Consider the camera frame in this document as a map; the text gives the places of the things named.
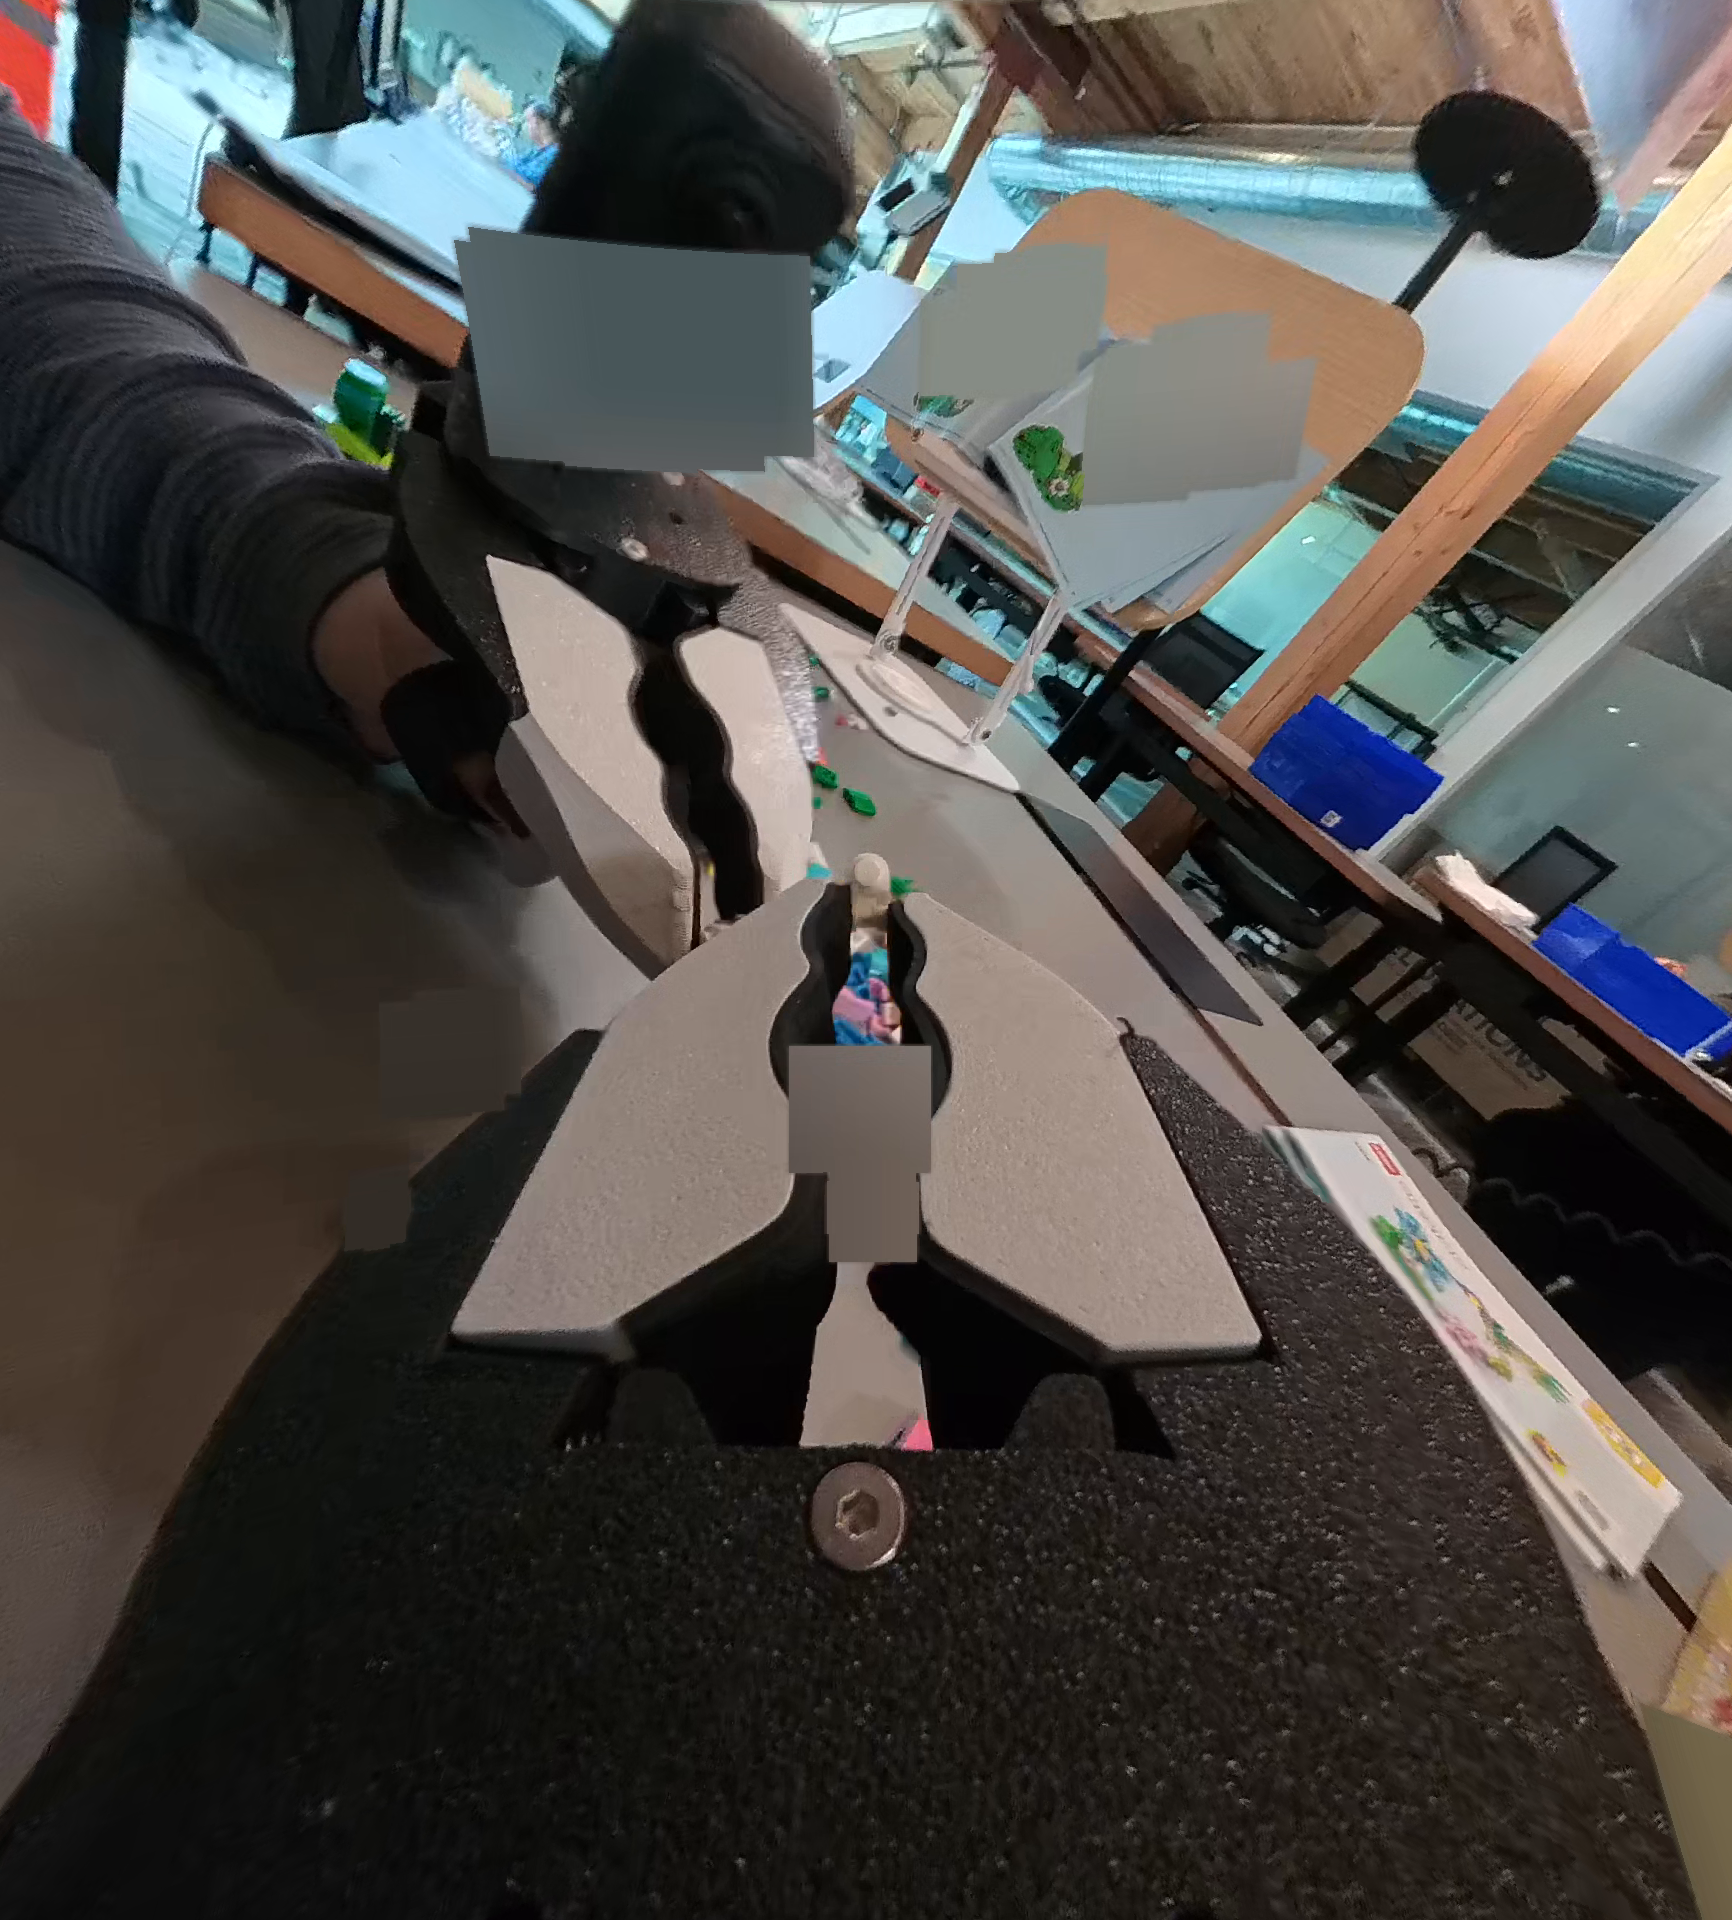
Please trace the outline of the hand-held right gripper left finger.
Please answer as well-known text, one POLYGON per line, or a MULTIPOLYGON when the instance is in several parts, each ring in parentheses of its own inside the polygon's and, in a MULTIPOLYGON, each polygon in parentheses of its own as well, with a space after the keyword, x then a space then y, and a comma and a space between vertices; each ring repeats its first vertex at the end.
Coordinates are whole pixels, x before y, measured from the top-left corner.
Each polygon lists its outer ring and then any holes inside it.
POLYGON ((630 1321, 789 1208, 772 1038, 827 886, 793 886, 654 979, 607 1025, 481 1262, 454 1339, 634 1354, 630 1321))

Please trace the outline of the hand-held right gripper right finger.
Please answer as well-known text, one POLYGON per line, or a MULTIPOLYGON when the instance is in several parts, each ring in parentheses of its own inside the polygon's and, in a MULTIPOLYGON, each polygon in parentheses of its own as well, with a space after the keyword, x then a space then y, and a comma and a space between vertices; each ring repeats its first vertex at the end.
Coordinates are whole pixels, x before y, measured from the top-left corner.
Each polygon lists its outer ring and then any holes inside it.
POLYGON ((949 904, 896 907, 911 1013, 949 1058, 919 1180, 925 1250, 1082 1361, 1257 1357, 1264 1329, 1120 1024, 949 904))

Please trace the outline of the pastel lego assembly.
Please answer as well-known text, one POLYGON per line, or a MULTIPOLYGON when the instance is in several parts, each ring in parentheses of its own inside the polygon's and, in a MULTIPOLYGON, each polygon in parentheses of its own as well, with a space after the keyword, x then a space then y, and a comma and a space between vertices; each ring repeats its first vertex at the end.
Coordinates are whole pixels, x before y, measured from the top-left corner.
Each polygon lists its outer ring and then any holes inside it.
MULTIPOLYGON (((876 851, 855 858, 851 896, 852 958, 848 986, 832 1003, 832 1032, 842 1044, 900 1044, 903 1018, 896 1007, 886 955, 886 920, 896 902, 896 875, 886 858, 876 851)), ((932 1454, 925 1370, 918 1349, 879 1306, 869 1280, 867 1262, 836 1266, 832 1301, 814 1343, 803 1441, 932 1454)))

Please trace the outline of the person's left forearm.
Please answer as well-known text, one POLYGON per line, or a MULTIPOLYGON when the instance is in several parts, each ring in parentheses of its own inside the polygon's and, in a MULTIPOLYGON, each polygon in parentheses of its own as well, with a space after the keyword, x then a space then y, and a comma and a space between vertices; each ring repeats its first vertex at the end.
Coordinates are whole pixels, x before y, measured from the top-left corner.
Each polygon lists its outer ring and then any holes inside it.
POLYGON ((267 726, 366 757, 312 664, 391 494, 136 244, 0 89, 0 535, 267 726))

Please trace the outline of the lego instruction booklet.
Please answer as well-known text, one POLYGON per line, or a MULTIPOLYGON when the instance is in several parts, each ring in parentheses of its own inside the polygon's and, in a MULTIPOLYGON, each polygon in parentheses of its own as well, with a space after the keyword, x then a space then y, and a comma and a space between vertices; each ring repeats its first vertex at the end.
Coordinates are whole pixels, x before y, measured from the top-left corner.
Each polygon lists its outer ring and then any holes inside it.
POLYGON ((1019 519, 1074 604, 1179 607, 1319 479, 1317 361, 1275 351, 1271 313, 1133 331, 1113 292, 1085 241, 959 265, 932 294, 859 276, 814 316, 817 406, 869 397, 1019 519))

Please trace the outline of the person's left hand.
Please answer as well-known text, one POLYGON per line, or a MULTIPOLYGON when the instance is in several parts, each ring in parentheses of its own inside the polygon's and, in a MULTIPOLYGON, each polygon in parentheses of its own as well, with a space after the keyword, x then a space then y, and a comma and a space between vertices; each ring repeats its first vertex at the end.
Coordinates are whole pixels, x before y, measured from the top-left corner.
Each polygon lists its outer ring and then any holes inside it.
MULTIPOLYGON (((412 713, 430 703, 434 674, 451 659, 405 612, 387 570, 374 569, 329 598, 312 628, 312 664, 335 694, 343 718, 374 764, 396 764, 412 772, 399 741, 388 727, 387 709, 412 713)), ((455 815, 470 819, 506 837, 530 837, 530 826, 503 792, 496 750, 460 750, 451 761, 451 785, 463 799, 455 815)))

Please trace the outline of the clear acrylic booklet stand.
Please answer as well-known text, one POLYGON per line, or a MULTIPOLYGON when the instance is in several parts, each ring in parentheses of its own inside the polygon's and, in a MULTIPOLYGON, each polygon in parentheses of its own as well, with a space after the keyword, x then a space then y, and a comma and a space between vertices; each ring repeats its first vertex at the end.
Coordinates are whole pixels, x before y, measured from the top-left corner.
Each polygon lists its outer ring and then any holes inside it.
POLYGON ((970 779, 993 786, 1001 795, 1019 799, 1022 782, 990 747, 1007 711, 1032 684, 1036 666, 1047 644, 1060 629, 1071 609, 1066 588, 1054 588, 1026 637, 1022 659, 1016 659, 1000 680, 988 709, 976 718, 963 718, 936 691, 936 684, 919 673, 903 651, 910 612, 918 604, 918 590, 928 578, 959 512, 959 500, 946 493, 932 512, 925 545, 910 559, 890 612, 884 612, 876 637, 865 637, 851 628, 836 628, 817 612, 789 609, 793 628, 807 640, 807 650, 825 664, 859 718, 884 741, 910 758, 919 758, 943 772, 970 779))

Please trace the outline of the black flat panel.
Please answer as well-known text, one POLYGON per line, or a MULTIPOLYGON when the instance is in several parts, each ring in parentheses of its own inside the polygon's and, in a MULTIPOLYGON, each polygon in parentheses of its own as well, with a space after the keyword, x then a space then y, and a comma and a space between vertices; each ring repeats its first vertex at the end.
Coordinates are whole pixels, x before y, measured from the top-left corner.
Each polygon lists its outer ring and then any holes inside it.
POLYGON ((1140 948, 1150 969, 1168 979, 1168 986, 1182 1003, 1194 1007, 1198 1014, 1240 1021, 1246 1025, 1264 1024, 1222 965, 1216 965, 1184 924, 1143 889, 1132 865, 1109 845, 1109 837, 1101 830, 1036 795, 1022 795, 1022 805, 1064 851, 1064 861, 1074 875, 1090 882, 1123 934, 1140 948))

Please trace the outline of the white wooden-edged table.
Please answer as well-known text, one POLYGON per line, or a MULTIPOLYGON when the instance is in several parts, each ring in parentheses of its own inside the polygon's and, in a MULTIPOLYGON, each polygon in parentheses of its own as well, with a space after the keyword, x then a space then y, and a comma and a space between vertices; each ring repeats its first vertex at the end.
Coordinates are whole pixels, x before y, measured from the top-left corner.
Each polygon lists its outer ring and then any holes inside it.
POLYGON ((197 189, 208 233, 420 369, 454 369, 468 339, 460 247, 516 233, 533 202, 430 116, 298 137, 226 123, 197 189))

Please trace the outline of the white crumpled cloth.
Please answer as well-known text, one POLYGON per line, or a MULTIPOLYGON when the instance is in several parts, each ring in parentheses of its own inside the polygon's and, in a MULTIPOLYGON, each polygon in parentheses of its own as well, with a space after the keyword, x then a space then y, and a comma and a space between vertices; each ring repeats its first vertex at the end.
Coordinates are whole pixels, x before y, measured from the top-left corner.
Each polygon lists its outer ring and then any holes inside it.
POLYGON ((1416 879, 1428 879, 1434 889, 1449 890, 1475 910, 1492 917, 1504 927, 1513 927, 1521 935, 1537 934, 1538 910, 1517 900, 1513 893, 1501 890, 1465 855, 1441 851, 1421 865, 1416 879))

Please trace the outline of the long wooden-edged table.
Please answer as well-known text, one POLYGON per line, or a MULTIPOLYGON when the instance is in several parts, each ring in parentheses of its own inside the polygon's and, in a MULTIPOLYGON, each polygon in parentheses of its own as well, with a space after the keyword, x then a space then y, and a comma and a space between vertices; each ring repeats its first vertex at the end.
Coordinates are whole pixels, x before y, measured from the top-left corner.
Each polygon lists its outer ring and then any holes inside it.
POLYGON ((1279 837, 1300 844, 1343 876, 1358 910, 1378 923, 1378 934, 1307 985, 1302 1013, 1288 1014, 1298 1025, 1310 1025, 1345 1003, 1361 976, 1392 951, 1407 948, 1428 961, 1428 1003, 1365 1030, 1337 1066, 1343 1076, 1382 1072, 1442 1013, 1472 1007, 1732 1235, 1732 1087, 1695 1059, 1650 1039, 1442 876, 1411 886, 1300 815, 1255 775, 1246 747, 1219 733, 1184 694, 1149 673, 1144 656, 1154 640, 1156 633, 1144 633, 1111 650, 1090 629, 1077 633, 1074 647, 1101 678, 1057 736, 1054 757, 1074 764, 1101 726, 1097 711, 1126 694, 1143 709, 1143 719, 1133 722, 1137 753, 1182 799, 1198 805, 1219 826, 1230 823, 1234 805, 1248 805, 1275 822, 1279 837))

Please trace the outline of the orange safety vest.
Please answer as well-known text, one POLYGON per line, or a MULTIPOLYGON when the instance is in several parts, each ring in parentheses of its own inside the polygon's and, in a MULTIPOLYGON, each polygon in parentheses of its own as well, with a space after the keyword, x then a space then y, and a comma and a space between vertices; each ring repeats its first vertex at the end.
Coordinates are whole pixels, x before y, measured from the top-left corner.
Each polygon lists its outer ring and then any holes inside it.
POLYGON ((45 140, 53 134, 62 2, 0 2, 0 88, 45 140))

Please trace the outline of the black round disc on pole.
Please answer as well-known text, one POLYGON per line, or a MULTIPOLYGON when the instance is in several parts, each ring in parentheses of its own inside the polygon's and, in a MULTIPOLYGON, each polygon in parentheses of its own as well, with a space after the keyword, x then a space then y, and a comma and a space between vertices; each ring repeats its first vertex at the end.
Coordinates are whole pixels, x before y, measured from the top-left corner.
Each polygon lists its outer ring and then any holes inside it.
POLYGON ((1417 313, 1455 258, 1486 240, 1517 258, 1556 258, 1600 223, 1600 186, 1579 137, 1527 102, 1465 89, 1417 123, 1416 175, 1449 231, 1392 307, 1417 313))

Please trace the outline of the wooden support beam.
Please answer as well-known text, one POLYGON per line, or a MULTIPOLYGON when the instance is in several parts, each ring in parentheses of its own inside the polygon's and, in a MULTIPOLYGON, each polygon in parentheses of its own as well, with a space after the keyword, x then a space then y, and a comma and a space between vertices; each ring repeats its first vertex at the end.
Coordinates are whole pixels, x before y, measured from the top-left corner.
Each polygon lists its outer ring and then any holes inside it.
POLYGON ((1307 701, 1334 694, 1732 273, 1732 122, 1674 202, 1482 415, 1264 680, 1198 741, 1248 761, 1307 701))

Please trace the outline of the silver ventilation duct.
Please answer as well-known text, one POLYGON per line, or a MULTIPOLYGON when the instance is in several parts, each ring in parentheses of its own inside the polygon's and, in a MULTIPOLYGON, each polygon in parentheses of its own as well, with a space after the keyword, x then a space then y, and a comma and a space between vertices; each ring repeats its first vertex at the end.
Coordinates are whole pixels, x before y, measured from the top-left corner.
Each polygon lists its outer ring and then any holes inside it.
MULTIPOLYGON (((1248 213, 1330 227, 1442 227, 1449 213, 1410 162, 1410 153, 1348 143, 1248 148, 1196 134, 1054 137, 1001 134, 988 148, 997 192, 1025 220, 1082 192, 1123 192, 1182 213, 1248 213)), ((1686 179, 1656 186, 1636 207, 1600 202, 1573 252, 1618 258, 1665 213, 1686 179)))

